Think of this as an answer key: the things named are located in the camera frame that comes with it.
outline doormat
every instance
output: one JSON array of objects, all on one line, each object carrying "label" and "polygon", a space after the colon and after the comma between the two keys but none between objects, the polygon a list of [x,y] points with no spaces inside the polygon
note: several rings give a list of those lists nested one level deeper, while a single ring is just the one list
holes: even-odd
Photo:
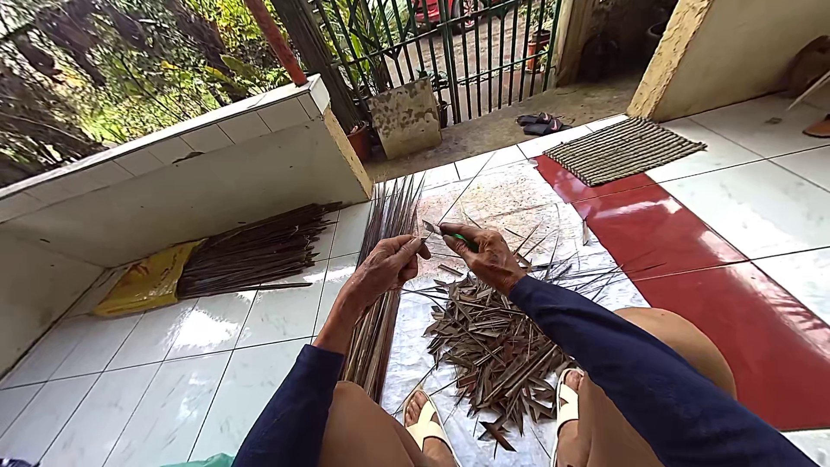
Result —
[{"label": "doormat", "polygon": [[678,160],[706,145],[689,141],[656,123],[636,117],[546,150],[587,186],[640,174]]}]

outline long sleeve shirt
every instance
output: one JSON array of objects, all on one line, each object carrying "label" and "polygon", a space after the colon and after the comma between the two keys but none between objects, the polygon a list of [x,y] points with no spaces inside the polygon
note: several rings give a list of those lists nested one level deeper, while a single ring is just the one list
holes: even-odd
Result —
[{"label": "long sleeve shirt", "polygon": [[[577,292],[530,276],[510,300],[579,362],[666,467],[815,464],[669,346]],[[315,467],[343,356],[304,346],[234,467]]]}]

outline red tiled stripe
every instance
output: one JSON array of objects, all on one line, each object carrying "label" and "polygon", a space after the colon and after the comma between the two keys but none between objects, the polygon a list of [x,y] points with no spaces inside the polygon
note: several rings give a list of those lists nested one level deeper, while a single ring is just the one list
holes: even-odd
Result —
[{"label": "red tiled stripe", "polygon": [[554,187],[556,193],[565,203],[573,203],[582,199],[596,198],[606,194],[619,193],[629,189],[654,184],[654,181],[645,174],[632,175],[611,183],[590,188],[573,174],[563,169],[559,162],[547,156],[540,155],[533,158],[536,161],[536,169],[542,174],[545,180]]},{"label": "red tiled stripe", "polygon": [[780,430],[830,426],[830,327],[647,175],[588,188],[540,156],[653,307],[693,322],[729,362],[738,398]]}]

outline metal gate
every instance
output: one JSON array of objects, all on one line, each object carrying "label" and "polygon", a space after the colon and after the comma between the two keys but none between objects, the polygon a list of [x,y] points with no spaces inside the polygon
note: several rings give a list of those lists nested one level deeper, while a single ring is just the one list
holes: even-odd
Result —
[{"label": "metal gate", "polygon": [[548,89],[561,0],[309,0],[355,104],[429,77],[442,127]]}]

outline white sandal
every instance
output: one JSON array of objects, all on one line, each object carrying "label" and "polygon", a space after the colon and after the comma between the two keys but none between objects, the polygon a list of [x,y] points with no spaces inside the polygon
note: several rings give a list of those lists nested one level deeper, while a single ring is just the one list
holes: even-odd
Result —
[{"label": "white sandal", "polygon": [[556,441],[554,454],[550,456],[550,467],[556,467],[556,448],[559,446],[559,429],[566,421],[579,420],[579,395],[565,384],[565,376],[569,371],[576,371],[583,378],[585,372],[578,368],[567,368],[556,380]]},{"label": "white sandal", "polygon": [[423,451],[423,441],[426,438],[438,438],[443,441],[444,444],[450,448],[452,458],[456,461],[456,465],[461,467],[461,462],[458,461],[456,451],[452,448],[450,440],[447,438],[447,433],[444,430],[444,423],[441,421],[441,416],[438,416],[437,423],[432,421],[432,416],[436,414],[438,410],[435,406],[435,402],[433,402],[429,394],[423,390],[423,386],[421,384],[415,386],[415,389],[413,389],[412,392],[409,393],[409,396],[407,396],[406,400],[403,401],[404,413],[406,413],[406,409],[409,407],[409,402],[418,391],[421,391],[427,397],[427,402],[421,408],[421,414],[418,415],[417,422],[414,425],[407,426],[407,431],[410,435],[412,435],[412,438],[415,439],[417,447],[420,448],[421,451]]}]

